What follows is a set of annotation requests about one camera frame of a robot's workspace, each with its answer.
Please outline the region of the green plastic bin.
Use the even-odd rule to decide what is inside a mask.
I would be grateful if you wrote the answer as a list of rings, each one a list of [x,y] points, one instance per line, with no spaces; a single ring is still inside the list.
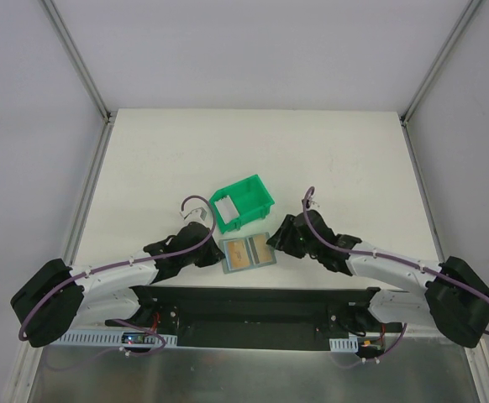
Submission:
[[[218,189],[209,202],[214,207],[220,233],[239,231],[246,224],[265,219],[275,204],[259,175]]]

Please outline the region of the gold credit card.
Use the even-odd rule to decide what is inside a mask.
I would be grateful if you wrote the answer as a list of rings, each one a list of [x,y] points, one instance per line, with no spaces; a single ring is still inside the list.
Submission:
[[[248,238],[250,252],[256,266],[274,264],[276,257],[273,249],[267,244],[268,233],[258,233]]]
[[[225,251],[229,271],[248,269],[252,265],[247,243],[243,239],[229,240],[225,243]]]

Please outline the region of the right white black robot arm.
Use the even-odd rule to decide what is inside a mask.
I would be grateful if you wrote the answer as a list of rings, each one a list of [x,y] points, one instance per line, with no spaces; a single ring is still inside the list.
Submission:
[[[331,272],[391,286],[354,309],[355,325],[363,331],[382,323],[412,323],[435,327],[451,342],[474,348],[489,324],[489,287],[463,259],[438,262],[391,254],[335,233],[315,210],[286,215],[267,243],[298,259],[309,256]]]

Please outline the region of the sage green card holder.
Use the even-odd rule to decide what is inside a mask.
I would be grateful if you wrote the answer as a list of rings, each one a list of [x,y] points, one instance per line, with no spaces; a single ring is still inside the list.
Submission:
[[[269,233],[257,233],[242,238],[222,239],[223,272],[233,274],[276,264],[275,250],[267,243]]]

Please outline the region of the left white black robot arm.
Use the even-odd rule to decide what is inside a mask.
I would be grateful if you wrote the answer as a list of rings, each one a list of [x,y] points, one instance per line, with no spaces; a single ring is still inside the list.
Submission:
[[[162,313],[146,287],[176,277],[187,266],[208,267],[223,258],[212,231],[190,222],[114,264],[68,266],[52,259],[10,301],[20,322],[18,337],[40,348],[74,327],[96,323],[154,329]]]

